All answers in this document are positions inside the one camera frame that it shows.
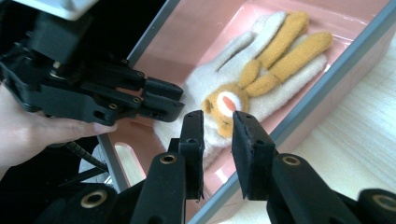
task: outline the screw hole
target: screw hole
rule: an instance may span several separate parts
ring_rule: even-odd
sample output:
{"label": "screw hole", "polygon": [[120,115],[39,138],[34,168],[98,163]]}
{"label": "screw hole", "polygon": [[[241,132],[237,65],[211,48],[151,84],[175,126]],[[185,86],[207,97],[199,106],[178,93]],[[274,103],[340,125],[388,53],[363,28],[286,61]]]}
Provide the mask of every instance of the screw hole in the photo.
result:
{"label": "screw hole", "polygon": [[108,107],[110,107],[110,109],[118,109],[119,108],[116,104],[109,104]]}
{"label": "screw hole", "polygon": [[160,159],[160,161],[163,164],[172,164],[176,160],[177,160],[176,156],[173,156],[173,155],[166,155],[166,156],[161,157],[161,159]]}
{"label": "screw hole", "polygon": [[186,142],[188,142],[188,143],[197,143],[198,140],[196,140],[194,138],[189,138],[189,139],[186,140]]}
{"label": "screw hole", "polygon": [[392,212],[396,212],[396,200],[382,194],[376,194],[373,196],[373,200],[382,208]]}
{"label": "screw hole", "polygon": [[292,157],[292,156],[286,156],[282,159],[282,161],[285,162],[287,165],[297,166],[297,165],[301,164],[301,162],[297,158]]}
{"label": "screw hole", "polygon": [[93,112],[93,115],[94,115],[96,118],[100,119],[100,120],[106,120],[106,119],[105,119],[105,114],[102,113],[102,112],[100,112],[100,111],[94,111],[94,112]]}
{"label": "screw hole", "polygon": [[102,204],[106,200],[106,198],[107,198],[107,193],[104,190],[99,189],[97,191],[85,195],[81,199],[81,206],[84,208],[94,208]]}

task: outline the pink box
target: pink box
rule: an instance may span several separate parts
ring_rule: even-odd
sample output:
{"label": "pink box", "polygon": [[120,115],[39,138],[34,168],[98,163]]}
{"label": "pink box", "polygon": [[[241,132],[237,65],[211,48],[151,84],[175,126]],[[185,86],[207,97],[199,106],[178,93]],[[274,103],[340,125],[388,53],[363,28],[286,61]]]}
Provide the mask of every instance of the pink box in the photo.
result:
{"label": "pink box", "polygon": [[[180,0],[134,69],[182,87],[194,67],[213,59],[260,15],[279,10],[307,12],[308,33],[327,30],[333,34],[333,45],[326,51],[327,67],[262,122],[278,151],[291,152],[383,57],[396,30],[395,5],[395,1],[386,0]],[[152,122],[142,118],[119,122],[119,129],[108,135],[111,148],[104,146],[107,154],[113,151],[109,156],[112,163],[121,161],[114,146],[124,143],[131,147],[144,173],[148,172],[153,157],[166,150]],[[131,186],[122,166],[111,172],[113,181],[125,182],[120,190]],[[238,209],[243,199],[233,175],[232,153],[223,149],[205,170],[205,199],[187,202],[187,219],[192,223],[217,223]]]}

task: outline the yellow glove finger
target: yellow glove finger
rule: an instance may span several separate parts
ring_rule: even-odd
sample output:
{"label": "yellow glove finger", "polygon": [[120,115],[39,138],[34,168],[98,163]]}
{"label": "yellow glove finger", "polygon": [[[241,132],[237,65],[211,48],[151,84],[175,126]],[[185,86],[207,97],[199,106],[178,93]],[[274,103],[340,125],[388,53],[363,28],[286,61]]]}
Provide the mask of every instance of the yellow glove finger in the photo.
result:
{"label": "yellow glove finger", "polygon": [[307,30],[308,23],[308,14],[305,12],[290,13],[257,60],[262,62],[264,68],[269,69],[293,41]]}
{"label": "yellow glove finger", "polygon": [[281,58],[268,74],[259,77],[245,90],[251,96],[260,96],[283,83],[332,44],[332,34],[319,32],[310,35],[300,45]]}
{"label": "yellow glove finger", "polygon": [[239,85],[242,88],[245,88],[248,84],[252,83],[254,79],[259,75],[260,68],[262,66],[262,63],[258,60],[251,60],[248,62],[244,70],[242,70],[241,77],[239,78]]}

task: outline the metal screw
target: metal screw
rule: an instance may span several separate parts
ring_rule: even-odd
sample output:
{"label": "metal screw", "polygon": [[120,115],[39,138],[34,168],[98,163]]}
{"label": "metal screw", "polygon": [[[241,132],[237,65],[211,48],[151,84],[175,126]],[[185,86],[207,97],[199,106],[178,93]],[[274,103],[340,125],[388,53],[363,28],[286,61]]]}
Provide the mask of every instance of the metal screw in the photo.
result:
{"label": "metal screw", "polygon": [[297,166],[301,164],[301,162],[297,158],[292,156],[285,156],[284,158],[282,158],[282,161],[285,162],[287,165]]}
{"label": "metal screw", "polygon": [[177,157],[173,155],[165,155],[160,158],[161,163],[163,164],[172,164],[176,162]]}
{"label": "metal screw", "polygon": [[29,53],[26,55],[25,60],[28,63],[35,63],[37,57],[33,53]]}
{"label": "metal screw", "polygon": [[108,107],[110,107],[111,109],[118,109],[119,107],[115,104],[109,104]]}
{"label": "metal screw", "polygon": [[60,62],[53,63],[52,67],[58,69],[62,64]]}
{"label": "metal screw", "polygon": [[58,77],[58,74],[57,74],[56,71],[54,71],[54,70],[51,70],[51,71],[49,72],[49,75],[52,76],[52,77],[58,78],[58,79],[60,79],[60,80],[66,80],[66,78],[64,78],[64,77]]}
{"label": "metal screw", "polygon": [[107,192],[102,189],[96,190],[85,195],[81,199],[81,206],[84,208],[94,208],[102,204],[107,198]]}
{"label": "metal screw", "polygon": [[373,200],[382,208],[396,212],[396,200],[394,198],[383,194],[376,194],[373,195]]}

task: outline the human hand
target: human hand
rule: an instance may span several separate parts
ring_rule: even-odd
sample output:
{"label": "human hand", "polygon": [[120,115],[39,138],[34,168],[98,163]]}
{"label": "human hand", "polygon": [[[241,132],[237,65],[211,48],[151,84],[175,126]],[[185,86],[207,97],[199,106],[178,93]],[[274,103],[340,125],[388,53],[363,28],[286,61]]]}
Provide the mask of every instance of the human hand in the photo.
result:
{"label": "human hand", "polygon": [[0,83],[0,178],[9,167],[30,160],[48,145],[110,133],[116,129],[117,124],[108,127],[26,112]]}

